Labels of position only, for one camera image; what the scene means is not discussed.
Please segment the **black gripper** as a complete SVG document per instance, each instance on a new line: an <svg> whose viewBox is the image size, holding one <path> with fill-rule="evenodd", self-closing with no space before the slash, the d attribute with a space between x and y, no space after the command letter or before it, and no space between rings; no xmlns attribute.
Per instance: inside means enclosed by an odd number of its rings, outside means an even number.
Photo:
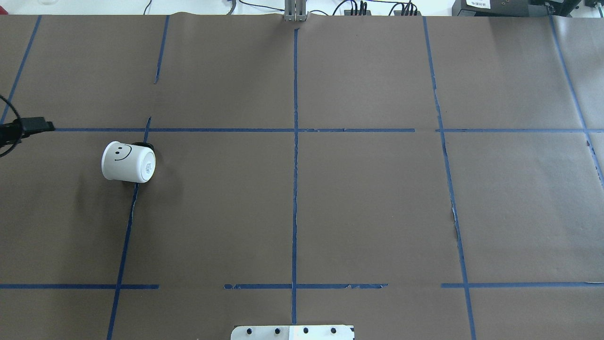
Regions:
<svg viewBox="0 0 604 340"><path fill-rule="evenodd" d="M45 118L21 118L0 126L0 146L18 144L22 137L56 131L54 123Z"/></svg>

